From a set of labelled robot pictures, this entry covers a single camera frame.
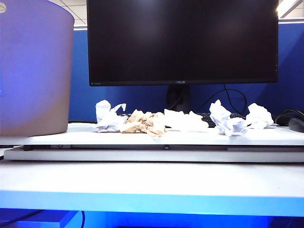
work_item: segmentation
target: crumpled paper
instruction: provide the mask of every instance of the crumpled paper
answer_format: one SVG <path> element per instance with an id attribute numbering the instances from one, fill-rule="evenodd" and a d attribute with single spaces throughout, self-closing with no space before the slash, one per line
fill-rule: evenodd
<path id="1" fill-rule="evenodd" d="M 127 116 L 117 115 L 117 110 L 122 107 L 125 111 L 126 104 L 119 104 L 111 109 L 111 104 L 107 100 L 102 100 L 96 104 L 96 119 L 98 132 L 119 132 L 119 128 L 127 121 Z"/>
<path id="2" fill-rule="evenodd" d="M 248 106 L 249 114 L 246 116 L 246 124 L 250 125 L 249 128 L 264 129 L 268 128 L 274 123 L 271 118 L 271 113 L 263 106 L 253 103 Z"/>
<path id="3" fill-rule="evenodd" d="M 184 114 L 183 111 L 176 112 L 172 110 L 164 110 L 164 124 L 174 130 L 183 132 L 203 132 L 209 125 L 202 121 L 202 116 L 190 111 L 189 114 Z"/>
<path id="4" fill-rule="evenodd" d="M 247 131 L 247 124 L 244 119 L 236 117 L 230 118 L 231 112 L 221 105 L 220 100 L 210 106 L 210 118 L 216 124 L 216 129 L 220 134 L 227 136 L 242 135 Z"/>
<path id="5" fill-rule="evenodd" d="M 147 133 L 149 136 L 158 137 L 165 134 L 163 113 L 151 113 L 134 110 L 128 121 L 121 125 L 120 132 Z"/>

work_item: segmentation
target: computer mouse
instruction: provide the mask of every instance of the computer mouse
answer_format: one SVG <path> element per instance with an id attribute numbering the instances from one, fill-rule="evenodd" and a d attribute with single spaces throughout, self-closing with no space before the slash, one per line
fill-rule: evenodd
<path id="1" fill-rule="evenodd" d="M 290 130 L 304 133 L 304 121 L 298 118 L 291 118 L 288 122 Z"/>

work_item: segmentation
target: crumpled white paper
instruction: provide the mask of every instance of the crumpled white paper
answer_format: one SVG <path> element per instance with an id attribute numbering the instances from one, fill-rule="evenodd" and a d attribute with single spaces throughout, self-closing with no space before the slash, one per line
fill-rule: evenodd
<path id="1" fill-rule="evenodd" d="M 164 110 L 164 124 L 174 130 L 183 132 L 203 132 L 209 125 L 202 121 L 202 116 L 193 113 L 184 114 L 184 112 L 176 112 L 172 110 Z"/>
<path id="2" fill-rule="evenodd" d="M 125 111 L 126 104 L 119 104 L 111 109 L 111 104 L 107 100 L 102 100 L 95 107 L 95 128 L 98 128 L 98 132 L 119 132 L 119 128 L 127 121 L 127 116 L 119 116 L 116 113 L 120 107 Z"/>
<path id="3" fill-rule="evenodd" d="M 263 106 L 253 103 L 248 106 L 249 114 L 246 116 L 246 124 L 250 125 L 249 128 L 264 129 L 268 128 L 274 123 L 271 118 L 271 113 Z"/>
<path id="4" fill-rule="evenodd" d="M 216 124 L 220 134 L 227 136 L 242 135 L 247 131 L 247 124 L 242 118 L 230 118 L 231 112 L 221 105 L 220 100 L 210 106 L 210 118 Z"/>

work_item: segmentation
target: cable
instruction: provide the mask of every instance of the cable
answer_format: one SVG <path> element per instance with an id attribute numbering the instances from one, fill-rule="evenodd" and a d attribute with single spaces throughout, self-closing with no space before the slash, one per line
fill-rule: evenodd
<path id="1" fill-rule="evenodd" d="M 240 112 L 232 105 L 231 100 L 230 100 L 230 95 L 229 95 L 229 93 L 228 93 L 228 90 L 227 90 L 227 88 L 226 88 L 226 85 L 225 85 L 225 84 L 223 84 L 223 85 L 224 85 L 224 88 L 225 88 L 225 91 L 226 91 L 226 94 L 227 94 L 227 97 L 228 97 L 230 106 L 231 106 L 231 107 L 234 109 L 234 111 L 236 111 L 238 114 L 244 114 L 244 113 L 245 113 L 245 110 L 246 110 L 246 108 L 247 108 L 247 99 L 246 99 L 245 95 L 243 95 L 243 96 L 245 97 L 245 106 L 244 106 L 244 109 L 243 109 L 242 113 L 240 113 Z"/>
<path id="2" fill-rule="evenodd" d="M 286 228 L 290 228 L 290 225 L 292 224 L 293 220 L 294 220 L 294 217 L 289 218 L 289 223 L 287 224 Z"/>
<path id="3" fill-rule="evenodd" d="M 12 223 L 14 223 L 14 222 L 18 222 L 18 221 L 27 219 L 27 218 L 32 217 L 33 215 L 36 215 L 36 214 L 38 214 L 38 213 L 40 213 L 40 212 L 42 212 L 42 211 L 44 211 L 44 210 L 36 210 L 36 211 L 34 211 L 34 212 L 32 212 L 32 213 L 29 213 L 29 214 L 27 214 L 27 215 L 21 216 L 21 217 L 19 217 L 19 218 L 15 218 L 15 219 L 13 219 L 13 220 L 11 220 L 11 221 L 1 223 L 1 224 L 0 224 L 0 227 L 4 227 L 4 226 L 10 225 L 10 224 L 12 224 Z"/>
<path id="4" fill-rule="evenodd" d="M 198 108 L 198 111 L 199 111 L 202 107 L 204 107 L 204 106 L 208 103 L 208 101 L 210 101 L 215 95 L 217 95 L 217 94 L 219 94 L 220 92 L 223 92 L 223 91 L 226 91 L 226 92 L 227 92 L 227 90 L 238 92 L 238 93 L 240 93 L 240 94 L 244 97 L 244 100 L 245 100 L 244 109 L 243 109 L 243 112 L 240 113 L 240 112 L 238 112 L 237 110 L 235 110 L 235 108 L 231 105 L 231 100 L 230 100 L 230 97 L 228 96 L 229 103 L 230 103 L 231 107 L 232 107 L 237 113 L 239 113 L 239 114 L 244 114 L 244 113 L 245 113 L 245 110 L 246 110 L 246 108 L 247 108 L 247 98 L 246 98 L 246 96 L 245 96 L 242 92 L 240 92 L 240 91 L 238 91 L 238 90 L 236 90 L 236 89 L 227 89 L 226 86 L 225 86 L 225 89 L 222 89 L 222 90 L 217 91 L 217 92 L 216 92 L 215 94 L 213 94 L 210 98 L 208 98 L 207 101 L 204 102 L 204 103 Z"/>
<path id="5" fill-rule="evenodd" d="M 277 123 L 277 120 L 282 116 L 282 115 L 288 115 L 288 114 L 292 114 L 292 113 L 298 113 L 301 116 L 304 117 L 304 113 L 302 113 L 300 110 L 296 110 L 293 108 L 287 108 L 285 109 L 283 112 L 281 112 L 276 118 L 275 118 L 275 123 Z"/>
<path id="6" fill-rule="evenodd" d="M 181 92 L 180 97 L 173 103 L 173 105 L 171 105 L 170 108 L 168 108 L 168 110 L 174 108 L 179 103 L 179 101 L 183 98 L 183 96 L 184 96 L 184 91 Z"/>
<path id="7" fill-rule="evenodd" d="M 85 219 L 86 219 L 86 214 L 85 214 L 85 212 L 82 210 L 81 211 L 81 214 L 82 214 L 82 223 L 81 223 L 81 227 L 80 228 L 84 228 L 84 226 L 85 226 Z"/>

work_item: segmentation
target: crumpled brown paper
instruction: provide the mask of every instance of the crumpled brown paper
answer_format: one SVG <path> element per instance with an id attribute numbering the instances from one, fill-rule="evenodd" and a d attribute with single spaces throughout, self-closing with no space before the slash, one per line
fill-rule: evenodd
<path id="1" fill-rule="evenodd" d="M 143 113 L 135 109 L 119 130 L 126 133 L 147 133 L 149 136 L 158 137 L 166 132 L 163 113 Z"/>

